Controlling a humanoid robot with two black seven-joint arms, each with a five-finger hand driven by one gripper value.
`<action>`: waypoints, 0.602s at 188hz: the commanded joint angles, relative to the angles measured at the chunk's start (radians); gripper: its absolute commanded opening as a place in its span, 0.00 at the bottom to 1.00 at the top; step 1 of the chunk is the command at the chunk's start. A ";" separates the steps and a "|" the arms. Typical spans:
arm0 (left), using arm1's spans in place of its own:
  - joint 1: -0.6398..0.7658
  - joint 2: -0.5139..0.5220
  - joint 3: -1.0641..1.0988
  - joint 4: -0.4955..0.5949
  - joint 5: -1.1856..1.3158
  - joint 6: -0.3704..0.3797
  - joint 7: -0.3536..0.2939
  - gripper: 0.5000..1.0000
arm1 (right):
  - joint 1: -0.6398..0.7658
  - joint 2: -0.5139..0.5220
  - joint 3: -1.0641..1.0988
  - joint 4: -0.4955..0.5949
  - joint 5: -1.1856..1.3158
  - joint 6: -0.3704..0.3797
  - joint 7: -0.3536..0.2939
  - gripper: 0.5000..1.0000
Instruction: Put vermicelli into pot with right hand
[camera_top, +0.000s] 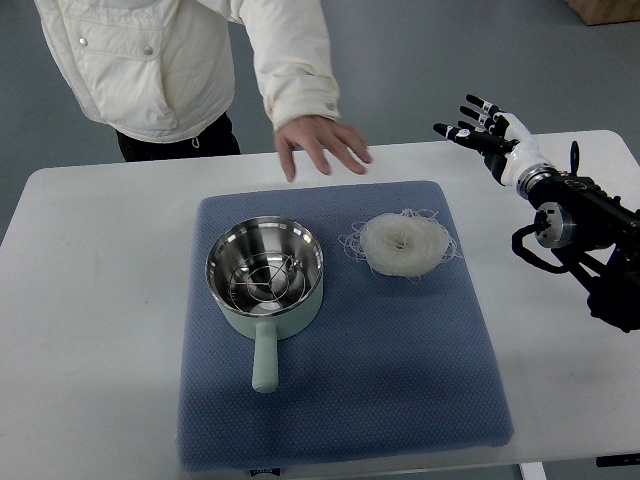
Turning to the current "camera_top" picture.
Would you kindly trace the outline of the person's bare hand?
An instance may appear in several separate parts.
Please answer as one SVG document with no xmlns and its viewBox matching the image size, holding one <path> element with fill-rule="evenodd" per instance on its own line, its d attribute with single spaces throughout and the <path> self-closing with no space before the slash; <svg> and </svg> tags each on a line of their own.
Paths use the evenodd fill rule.
<svg viewBox="0 0 640 480">
<path fill-rule="evenodd" d="M 277 129 L 274 145 L 288 182 L 296 178 L 294 151 L 297 149 L 304 150 L 323 175 L 332 173 L 326 152 L 357 175 L 365 174 L 366 165 L 373 161 L 365 137 L 355 126 L 316 115 L 293 119 Z"/>
</svg>

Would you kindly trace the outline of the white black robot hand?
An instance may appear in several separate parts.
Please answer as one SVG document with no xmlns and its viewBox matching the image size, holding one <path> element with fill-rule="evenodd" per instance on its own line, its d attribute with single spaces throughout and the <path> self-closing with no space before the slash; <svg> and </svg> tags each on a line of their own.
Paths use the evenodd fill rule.
<svg viewBox="0 0 640 480">
<path fill-rule="evenodd" d="M 466 101 L 470 106 L 461 106 L 460 112 L 468 121 L 460 120 L 457 126 L 436 123 L 433 130 L 479 153 L 500 185 L 515 186 L 529 167 L 546 163 L 534 136 L 514 114 L 472 94 Z"/>
</svg>

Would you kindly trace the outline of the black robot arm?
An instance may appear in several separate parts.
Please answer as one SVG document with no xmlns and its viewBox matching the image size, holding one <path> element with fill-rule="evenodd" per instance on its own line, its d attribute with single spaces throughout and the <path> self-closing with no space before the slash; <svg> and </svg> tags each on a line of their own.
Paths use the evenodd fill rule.
<svg viewBox="0 0 640 480">
<path fill-rule="evenodd" d="M 590 314 L 629 333 L 639 328 L 639 212 L 579 175 L 579 164 L 574 141 L 569 171 L 539 164 L 520 176 L 517 191 L 536 213 L 511 248 L 540 270 L 573 275 L 588 292 Z"/>
</svg>

